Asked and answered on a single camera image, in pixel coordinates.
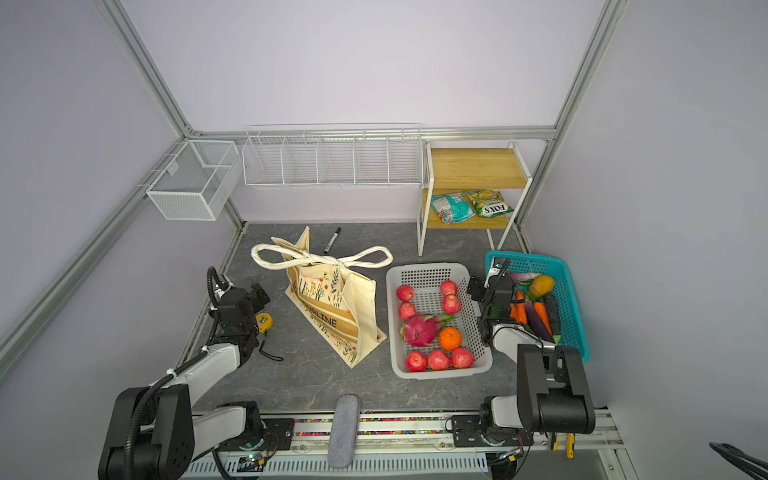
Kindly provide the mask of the cream floral tote bag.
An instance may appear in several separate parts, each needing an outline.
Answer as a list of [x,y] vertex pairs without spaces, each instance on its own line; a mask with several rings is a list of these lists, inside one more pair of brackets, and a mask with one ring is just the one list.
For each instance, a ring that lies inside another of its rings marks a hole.
[[305,228],[294,243],[274,237],[253,246],[250,255],[260,267],[287,274],[285,294],[348,367],[387,339],[377,324],[377,283],[357,270],[390,265],[388,248],[374,246],[342,258],[313,254]]

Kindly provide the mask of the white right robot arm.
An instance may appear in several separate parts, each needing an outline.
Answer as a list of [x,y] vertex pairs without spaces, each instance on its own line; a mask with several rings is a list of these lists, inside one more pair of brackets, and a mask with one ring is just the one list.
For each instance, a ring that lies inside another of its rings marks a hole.
[[542,434],[591,434],[596,413],[579,350],[545,341],[485,305],[478,321],[483,343],[515,361],[515,393],[490,396],[480,407],[482,435],[495,444]]

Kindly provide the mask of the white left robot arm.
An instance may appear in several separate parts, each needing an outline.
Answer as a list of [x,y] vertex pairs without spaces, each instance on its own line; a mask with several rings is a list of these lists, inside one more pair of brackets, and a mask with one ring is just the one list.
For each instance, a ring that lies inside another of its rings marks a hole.
[[269,302],[260,284],[232,285],[206,272],[213,326],[200,352],[147,387],[115,400],[101,453],[101,479],[178,479],[198,458],[234,440],[256,446],[265,434],[256,402],[225,404],[194,415],[194,404],[258,348],[256,315]]

